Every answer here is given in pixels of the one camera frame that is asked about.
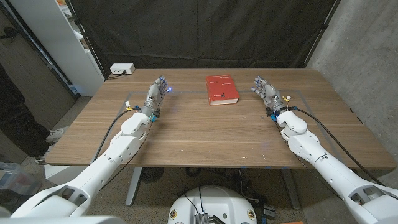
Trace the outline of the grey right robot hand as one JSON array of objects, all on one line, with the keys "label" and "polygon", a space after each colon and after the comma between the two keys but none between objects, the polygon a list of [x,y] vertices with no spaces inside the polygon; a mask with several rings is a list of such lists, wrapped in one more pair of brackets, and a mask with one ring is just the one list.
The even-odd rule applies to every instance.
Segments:
[{"label": "grey right robot hand", "polygon": [[277,117],[281,113],[286,112],[286,106],[279,90],[260,76],[254,79],[254,84],[256,86],[252,87],[251,90],[263,100],[268,117],[272,115]]}]

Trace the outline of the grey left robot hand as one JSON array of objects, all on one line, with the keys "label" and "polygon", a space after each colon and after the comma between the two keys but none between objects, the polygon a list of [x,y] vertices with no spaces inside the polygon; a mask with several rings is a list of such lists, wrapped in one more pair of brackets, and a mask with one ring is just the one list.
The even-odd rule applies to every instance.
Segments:
[{"label": "grey left robot hand", "polygon": [[148,117],[152,116],[157,110],[160,110],[165,95],[171,90],[172,88],[168,86],[166,78],[161,75],[149,87],[141,112]]}]

